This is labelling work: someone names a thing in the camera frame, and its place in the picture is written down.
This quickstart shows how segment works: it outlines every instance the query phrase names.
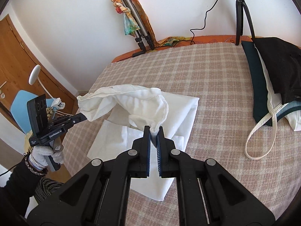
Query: beaded bracelet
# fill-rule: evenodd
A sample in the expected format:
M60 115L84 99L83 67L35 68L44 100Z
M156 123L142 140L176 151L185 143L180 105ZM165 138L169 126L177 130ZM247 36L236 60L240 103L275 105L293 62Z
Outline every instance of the beaded bracelet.
M38 175L38 176L46 176L46 174L48 173L48 169L45 168L42 170L42 172L38 172L38 171L35 171L29 164L28 162L28 158L29 158L29 155L30 153L27 153L26 155L24 155L24 161L25 161L25 165L27 166L27 168L35 175Z
M35 158L33 157L32 154L29 155L28 161L30 161L30 163L31 163L36 169L38 169L38 170L43 170L43 169L46 168L46 167L43 167L41 164L39 164L39 163L35 160Z

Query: white lamp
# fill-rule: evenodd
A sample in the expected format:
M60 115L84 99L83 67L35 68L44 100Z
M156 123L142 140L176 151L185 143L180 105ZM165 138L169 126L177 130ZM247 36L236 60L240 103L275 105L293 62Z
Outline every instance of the white lamp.
M53 102L51 104L51 107L56 107L57 109L59 110L62 110L65 108L65 103L63 103L61 101L60 98L54 98L48 91L47 89L44 87L44 85L42 84L41 80L39 79L39 73L40 73L40 70L41 70L41 66L40 65L36 65L33 70L31 71L31 74L29 76L29 80L28 80L28 83L30 85L33 85L36 80L38 79L40 85L44 88L44 90L49 94L49 96L53 99Z

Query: white towel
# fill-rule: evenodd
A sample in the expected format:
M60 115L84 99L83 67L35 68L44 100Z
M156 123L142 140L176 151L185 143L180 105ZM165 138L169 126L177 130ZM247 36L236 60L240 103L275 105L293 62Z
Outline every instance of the white towel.
M168 104L159 88L133 85L102 87L94 93L78 96L78 106L89 121L108 113L116 104L129 112L128 121L134 127L144 130L150 126L152 136L166 120Z
M162 126L165 137L174 140L177 149L185 151L198 100L195 97L161 92L160 89L132 85L100 88L94 94L78 97L80 111L88 120L95 120L114 107L87 156L103 161L116 158L121 152L130 149L135 139L143 136L144 125L158 127L158 130ZM153 145L150 153L150 176L146 179L133 178L131 188L149 198L163 201L173 178L159 177L157 151Z

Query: plaid bedspread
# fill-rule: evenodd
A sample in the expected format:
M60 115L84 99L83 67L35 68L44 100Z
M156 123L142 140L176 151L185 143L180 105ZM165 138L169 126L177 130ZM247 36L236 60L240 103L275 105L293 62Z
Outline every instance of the plaid bedspread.
M272 151L252 161L244 144L255 121L252 82L241 46L232 43L199 44L151 52L112 63L90 92L100 87L133 84L164 92L199 97L198 111L186 152L199 160L214 158L251 191L278 218L301 185L301 132L287 120L279 121ZM105 118L75 125L64 139L66 167L71 175L90 160L87 153ZM252 156L263 154L271 127L262 127L249 141ZM178 225L175 181L165 200L151 200L130 191L127 225Z

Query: hand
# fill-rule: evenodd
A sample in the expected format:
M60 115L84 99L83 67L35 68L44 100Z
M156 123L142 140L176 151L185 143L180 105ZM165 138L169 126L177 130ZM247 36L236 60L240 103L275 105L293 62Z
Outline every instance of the hand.
M64 163L64 154L62 152L63 145L57 146L56 152L49 146L37 145L33 148L32 153L29 156L29 162L31 166L37 170L43 170L48 166L47 161L45 160L44 155L51 155L54 162L63 164Z

